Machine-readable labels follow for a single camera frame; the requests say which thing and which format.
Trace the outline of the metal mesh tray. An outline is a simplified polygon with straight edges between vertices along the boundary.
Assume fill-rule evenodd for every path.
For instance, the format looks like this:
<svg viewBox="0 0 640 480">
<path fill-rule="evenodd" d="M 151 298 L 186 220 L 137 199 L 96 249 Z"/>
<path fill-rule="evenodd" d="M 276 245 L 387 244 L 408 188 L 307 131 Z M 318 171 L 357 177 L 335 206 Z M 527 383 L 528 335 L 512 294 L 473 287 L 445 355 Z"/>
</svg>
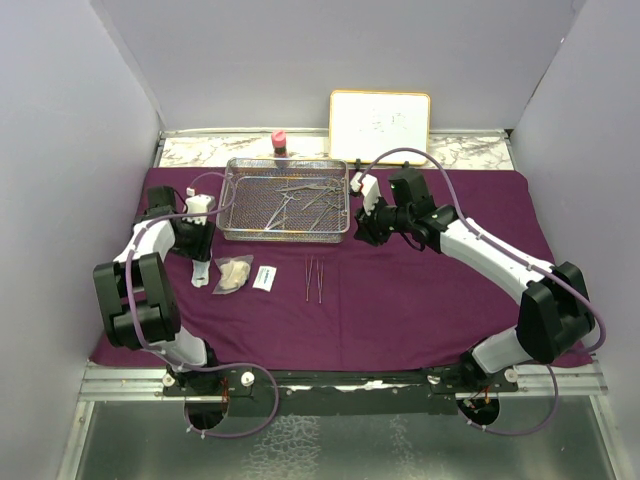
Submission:
<svg viewBox="0 0 640 480">
<path fill-rule="evenodd" d="M 318 193 L 299 195 L 287 206 L 286 220 L 266 230 L 265 225 L 282 201 L 275 189 L 303 184 L 333 184 L 343 188 L 346 219 L 340 231 L 312 232 L 301 226 L 303 204 Z M 233 158 L 227 163 L 219 196 L 226 208 L 216 218 L 216 227 L 228 241 L 271 241 L 295 243 L 341 242 L 350 228 L 349 169 L 340 160 Z"/>
</svg>

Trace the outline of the steel tweezers front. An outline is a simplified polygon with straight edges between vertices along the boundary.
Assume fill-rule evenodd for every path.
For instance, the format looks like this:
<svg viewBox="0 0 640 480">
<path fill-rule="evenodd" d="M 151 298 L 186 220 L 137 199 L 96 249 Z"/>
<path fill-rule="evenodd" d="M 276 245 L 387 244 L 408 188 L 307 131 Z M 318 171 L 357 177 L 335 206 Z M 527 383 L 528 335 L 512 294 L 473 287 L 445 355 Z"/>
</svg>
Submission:
<svg viewBox="0 0 640 480">
<path fill-rule="evenodd" d="M 311 279 L 313 275 L 314 257 L 308 256 L 305 258 L 305 301 L 310 300 L 310 287 Z"/>
</svg>

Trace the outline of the steel tweezers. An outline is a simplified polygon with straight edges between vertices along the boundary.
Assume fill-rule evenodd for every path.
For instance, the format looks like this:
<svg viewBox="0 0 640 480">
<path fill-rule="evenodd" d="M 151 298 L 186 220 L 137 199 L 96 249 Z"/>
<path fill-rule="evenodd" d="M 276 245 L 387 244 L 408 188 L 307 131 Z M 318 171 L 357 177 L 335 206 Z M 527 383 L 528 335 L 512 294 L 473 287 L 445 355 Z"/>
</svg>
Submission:
<svg viewBox="0 0 640 480">
<path fill-rule="evenodd" d="M 305 258 L 305 301 L 310 300 L 310 287 L 311 279 L 313 275 L 314 257 L 308 256 Z"/>
<path fill-rule="evenodd" d="M 316 282 L 318 304 L 323 302 L 323 284 L 324 284 L 324 261 L 322 258 L 316 258 Z"/>
</svg>

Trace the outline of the steel forceps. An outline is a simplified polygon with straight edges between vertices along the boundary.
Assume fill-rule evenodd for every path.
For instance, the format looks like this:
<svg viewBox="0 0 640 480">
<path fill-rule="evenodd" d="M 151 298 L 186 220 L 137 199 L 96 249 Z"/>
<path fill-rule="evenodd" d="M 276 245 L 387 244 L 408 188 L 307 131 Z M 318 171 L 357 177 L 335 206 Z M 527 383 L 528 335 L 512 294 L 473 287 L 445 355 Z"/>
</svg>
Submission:
<svg viewBox="0 0 640 480">
<path fill-rule="evenodd" d="M 280 226 L 286 220 L 286 210 L 287 206 L 292 202 L 297 202 L 301 199 L 298 194 L 294 194 L 292 192 L 284 192 L 282 194 L 282 201 L 280 205 L 273 212 L 272 216 L 268 220 L 265 225 L 266 230 L 271 230 L 276 226 Z"/>
</svg>

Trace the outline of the purple cloth wrap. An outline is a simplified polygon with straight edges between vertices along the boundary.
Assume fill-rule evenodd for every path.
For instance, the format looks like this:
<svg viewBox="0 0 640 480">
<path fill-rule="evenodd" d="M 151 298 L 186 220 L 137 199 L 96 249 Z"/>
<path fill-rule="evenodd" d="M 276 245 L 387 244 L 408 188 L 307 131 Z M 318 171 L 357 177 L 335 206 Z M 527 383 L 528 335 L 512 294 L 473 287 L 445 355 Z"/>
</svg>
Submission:
<svg viewBox="0 0 640 480">
<path fill-rule="evenodd" d="M 448 170 L 465 216 L 521 251 L 554 262 L 524 176 L 504 170 Z M 398 371 L 456 363 L 482 339 L 514 326 L 519 307 L 465 264 L 419 252 L 394 234 L 381 247 L 353 238 L 338 244 L 234 242 L 220 231 L 214 258 L 253 255 L 251 278 L 235 293 L 191 283 L 191 260 L 170 253 L 165 268 L 182 326 L 205 339 L 221 363 L 269 370 Z M 323 268 L 306 302 L 305 260 Z M 270 292 L 252 288 L 259 266 L 277 269 Z"/>
</svg>

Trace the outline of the white gauze bag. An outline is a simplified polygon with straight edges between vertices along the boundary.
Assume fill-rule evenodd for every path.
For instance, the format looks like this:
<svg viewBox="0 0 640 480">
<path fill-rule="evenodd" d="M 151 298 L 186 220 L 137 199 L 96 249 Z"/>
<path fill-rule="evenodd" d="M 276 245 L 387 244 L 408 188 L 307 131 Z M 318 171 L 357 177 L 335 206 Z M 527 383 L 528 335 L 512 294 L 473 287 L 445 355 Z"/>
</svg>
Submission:
<svg viewBox="0 0 640 480">
<path fill-rule="evenodd" d="M 243 287 L 250 277 L 253 260 L 253 255 L 215 259 L 214 263 L 220 278 L 214 287 L 213 294 L 227 295 Z"/>
</svg>

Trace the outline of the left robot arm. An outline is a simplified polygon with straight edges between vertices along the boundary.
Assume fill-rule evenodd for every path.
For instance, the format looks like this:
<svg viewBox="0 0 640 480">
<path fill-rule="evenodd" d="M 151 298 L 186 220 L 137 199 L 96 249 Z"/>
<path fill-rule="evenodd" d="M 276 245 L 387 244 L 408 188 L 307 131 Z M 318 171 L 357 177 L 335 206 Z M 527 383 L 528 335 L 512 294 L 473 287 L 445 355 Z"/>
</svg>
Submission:
<svg viewBox="0 0 640 480">
<path fill-rule="evenodd" d="M 216 200 L 189 189 L 179 208 L 177 197 L 170 186 L 147 191 L 147 208 L 135 218 L 125 249 L 94 268 L 94 288 L 112 346 L 163 360 L 174 390 L 212 395 L 222 383 L 219 362 L 208 342 L 182 325 L 164 260 L 169 253 L 190 260 L 191 284 L 209 283 L 215 225 L 207 214 Z"/>
</svg>

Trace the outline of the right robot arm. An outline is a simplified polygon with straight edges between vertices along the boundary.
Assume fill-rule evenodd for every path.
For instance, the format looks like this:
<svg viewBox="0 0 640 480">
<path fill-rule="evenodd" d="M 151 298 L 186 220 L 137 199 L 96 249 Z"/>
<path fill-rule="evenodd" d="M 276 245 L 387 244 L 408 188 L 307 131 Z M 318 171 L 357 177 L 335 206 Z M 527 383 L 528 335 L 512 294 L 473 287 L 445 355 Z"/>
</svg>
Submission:
<svg viewBox="0 0 640 480">
<path fill-rule="evenodd" d="M 551 364 L 596 326 L 581 270 L 537 259 L 481 228 L 458 203 L 436 205 L 424 176 L 403 168 L 389 178 L 394 201 L 382 196 L 378 180 L 358 172 L 350 192 L 362 200 L 356 239 L 381 246 L 400 235 L 413 249 L 430 249 L 458 260 L 506 292 L 518 305 L 515 326 L 480 341 L 456 364 L 461 383 L 481 391 L 497 373 L 521 363 Z"/>
</svg>

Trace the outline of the white blue label packet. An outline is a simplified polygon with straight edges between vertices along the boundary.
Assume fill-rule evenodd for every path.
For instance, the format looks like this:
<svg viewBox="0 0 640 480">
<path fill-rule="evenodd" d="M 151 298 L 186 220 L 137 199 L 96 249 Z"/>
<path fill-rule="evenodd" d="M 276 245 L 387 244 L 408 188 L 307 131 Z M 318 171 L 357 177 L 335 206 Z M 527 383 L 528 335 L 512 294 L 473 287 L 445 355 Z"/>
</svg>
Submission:
<svg viewBox="0 0 640 480">
<path fill-rule="evenodd" d="M 261 265 L 258 268 L 252 287 L 254 289 L 270 292 L 272 290 L 276 274 L 276 267 Z"/>
</svg>

